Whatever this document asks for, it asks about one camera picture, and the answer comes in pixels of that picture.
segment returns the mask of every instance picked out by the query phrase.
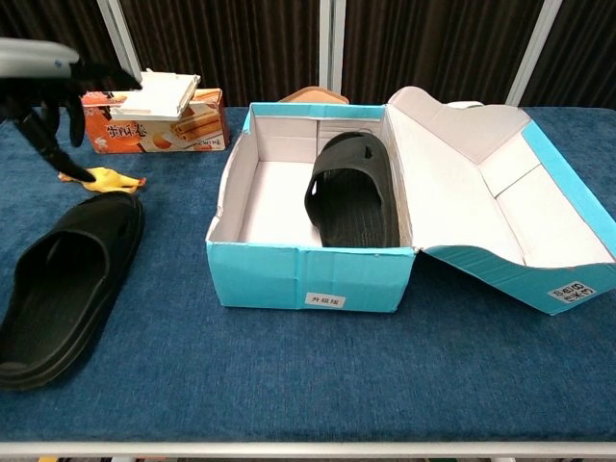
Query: yellow rubber chicken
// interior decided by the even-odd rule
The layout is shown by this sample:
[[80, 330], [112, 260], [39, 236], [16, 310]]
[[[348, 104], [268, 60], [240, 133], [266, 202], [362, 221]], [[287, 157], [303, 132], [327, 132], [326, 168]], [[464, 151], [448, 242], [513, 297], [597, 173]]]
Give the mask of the yellow rubber chicken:
[[131, 178], [130, 176], [124, 176], [117, 173], [115, 170], [111, 170], [110, 168], [105, 167], [95, 167], [95, 168], [86, 168], [96, 181], [92, 182], [82, 182], [71, 178], [70, 176], [64, 175], [63, 173], [58, 174], [58, 178], [61, 181], [77, 181], [81, 183], [84, 188], [90, 191], [94, 191], [97, 193], [110, 193], [112, 191], [123, 191], [125, 193], [134, 193], [137, 188], [142, 187], [145, 184], [145, 178], [140, 178], [139, 180], [136, 178]]

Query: orange object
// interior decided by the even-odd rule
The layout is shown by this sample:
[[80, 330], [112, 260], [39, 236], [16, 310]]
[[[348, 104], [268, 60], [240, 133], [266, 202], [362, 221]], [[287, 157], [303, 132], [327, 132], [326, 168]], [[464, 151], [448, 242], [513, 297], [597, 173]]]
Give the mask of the orange object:
[[82, 98], [86, 134], [96, 152], [216, 151], [229, 143], [221, 89], [195, 90], [177, 121], [113, 120], [110, 108], [129, 94], [93, 91]]
[[305, 87], [280, 100], [281, 103], [348, 104], [348, 99], [322, 87]]

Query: orange snack box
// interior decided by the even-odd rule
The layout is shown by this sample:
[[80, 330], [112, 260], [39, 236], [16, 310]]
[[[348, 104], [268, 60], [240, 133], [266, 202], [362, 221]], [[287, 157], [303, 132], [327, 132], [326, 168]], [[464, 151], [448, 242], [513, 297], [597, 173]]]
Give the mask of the orange snack box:
[[113, 120], [127, 91], [89, 91], [82, 98], [86, 134], [100, 154], [221, 151], [229, 143], [221, 89], [197, 89], [179, 120]]

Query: slipper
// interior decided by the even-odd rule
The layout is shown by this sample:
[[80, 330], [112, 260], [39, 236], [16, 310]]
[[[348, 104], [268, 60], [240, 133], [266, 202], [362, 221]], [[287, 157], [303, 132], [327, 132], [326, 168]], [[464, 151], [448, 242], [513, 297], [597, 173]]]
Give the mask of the slipper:
[[57, 377], [91, 343], [114, 307], [141, 241], [143, 208], [108, 192], [70, 209], [17, 262], [0, 326], [0, 388]]
[[398, 247], [389, 155], [374, 135], [346, 132], [323, 148], [304, 198], [325, 247]]

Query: table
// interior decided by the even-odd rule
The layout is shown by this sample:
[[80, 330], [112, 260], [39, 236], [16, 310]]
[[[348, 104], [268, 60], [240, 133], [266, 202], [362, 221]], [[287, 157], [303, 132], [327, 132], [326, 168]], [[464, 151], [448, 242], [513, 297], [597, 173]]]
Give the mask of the table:
[[[616, 112], [527, 111], [616, 216]], [[227, 110], [233, 141], [245, 114]], [[88, 360], [0, 393], [0, 454], [616, 454], [613, 292], [548, 317], [420, 255], [392, 315], [224, 308], [204, 238], [229, 150], [101, 156], [68, 144], [64, 116], [58, 137], [146, 176], [146, 224]], [[2, 316], [19, 255], [90, 193], [7, 123], [0, 158]]]

